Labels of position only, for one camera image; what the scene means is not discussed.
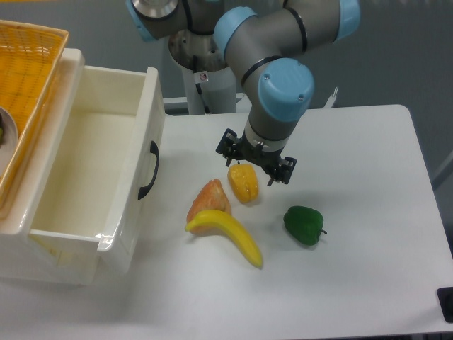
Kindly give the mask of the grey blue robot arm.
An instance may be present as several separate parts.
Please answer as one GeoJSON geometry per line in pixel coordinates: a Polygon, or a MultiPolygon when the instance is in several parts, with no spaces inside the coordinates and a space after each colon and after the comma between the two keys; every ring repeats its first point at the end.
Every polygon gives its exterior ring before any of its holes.
{"type": "Polygon", "coordinates": [[[296,160],[282,151],[309,108],[314,78],[299,57],[353,34],[357,1],[282,1],[265,16],[223,1],[128,1],[143,40],[168,40],[183,70],[189,111],[234,109],[240,86],[251,102],[242,135],[227,130],[217,152],[259,166],[271,182],[289,183],[296,160]]]}

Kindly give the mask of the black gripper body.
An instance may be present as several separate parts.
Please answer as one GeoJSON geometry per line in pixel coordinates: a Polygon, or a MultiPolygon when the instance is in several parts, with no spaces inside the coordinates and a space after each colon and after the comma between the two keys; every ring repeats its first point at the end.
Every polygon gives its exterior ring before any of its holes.
{"type": "Polygon", "coordinates": [[[227,128],[217,145],[216,153],[221,154],[225,158],[227,150],[235,150],[236,161],[248,161],[255,164],[264,170],[267,175],[270,170],[277,169],[280,177],[278,183],[288,184],[297,160],[291,157],[282,158],[280,156],[282,149],[268,151],[266,147],[267,145],[264,142],[252,145],[245,135],[238,137],[233,130],[227,128]]]}

